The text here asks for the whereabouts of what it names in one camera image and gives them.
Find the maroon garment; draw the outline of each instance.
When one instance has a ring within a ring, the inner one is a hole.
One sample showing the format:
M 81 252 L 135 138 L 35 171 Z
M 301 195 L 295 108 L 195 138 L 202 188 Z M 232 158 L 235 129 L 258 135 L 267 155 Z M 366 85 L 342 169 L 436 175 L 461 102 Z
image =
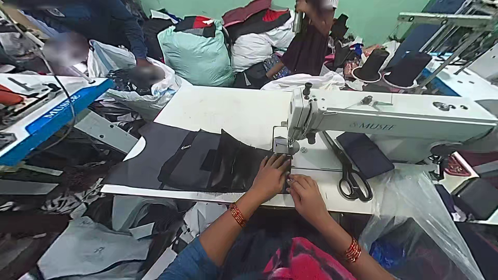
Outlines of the maroon garment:
M 223 26 L 228 27 L 230 25 L 244 22 L 251 15 L 260 12 L 264 9 L 268 9 L 271 6 L 271 0 L 253 0 L 245 7 L 238 7 L 236 9 L 226 12 L 223 16 Z
M 298 33 L 294 37 L 280 60 L 292 74 L 320 76 L 328 41 L 328 37 L 309 24 L 305 33 Z

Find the woman's right hand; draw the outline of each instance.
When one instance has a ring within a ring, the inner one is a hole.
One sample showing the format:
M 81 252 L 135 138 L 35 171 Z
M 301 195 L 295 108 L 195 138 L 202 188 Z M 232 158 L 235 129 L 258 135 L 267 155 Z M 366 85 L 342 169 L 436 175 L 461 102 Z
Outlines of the woman's right hand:
M 290 175 L 287 183 L 290 185 L 287 191 L 301 216 L 317 229 L 329 222 L 331 217 L 315 180 L 310 176 Z

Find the red bangle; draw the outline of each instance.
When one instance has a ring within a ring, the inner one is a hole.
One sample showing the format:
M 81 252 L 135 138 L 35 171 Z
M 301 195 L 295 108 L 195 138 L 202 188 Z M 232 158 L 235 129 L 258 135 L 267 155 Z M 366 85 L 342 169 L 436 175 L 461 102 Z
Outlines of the red bangle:
M 360 257 L 361 254 L 362 254 L 362 249 L 358 244 L 358 241 L 356 241 L 356 239 L 353 238 L 351 245 L 349 245 L 349 248 L 344 252 L 344 257 L 346 261 L 354 263 Z
M 237 205 L 235 203 L 230 204 L 230 212 L 232 213 L 232 216 L 234 219 L 237 221 L 237 223 L 240 225 L 240 227 L 245 227 L 246 226 L 246 219 L 244 216 L 242 216 L 241 211 L 237 208 Z

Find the thread spool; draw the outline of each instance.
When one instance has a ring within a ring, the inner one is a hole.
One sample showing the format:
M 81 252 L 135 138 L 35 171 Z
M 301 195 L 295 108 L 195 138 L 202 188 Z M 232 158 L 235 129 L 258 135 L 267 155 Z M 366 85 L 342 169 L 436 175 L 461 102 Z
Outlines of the thread spool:
M 432 56 L 421 52 L 409 52 L 393 68 L 384 79 L 398 87 L 410 87 L 420 72 L 429 64 Z
M 381 49 L 373 50 L 367 61 L 362 67 L 357 67 L 353 70 L 353 76 L 367 83 L 374 83 L 380 80 L 379 72 L 382 64 L 389 56 L 389 52 Z

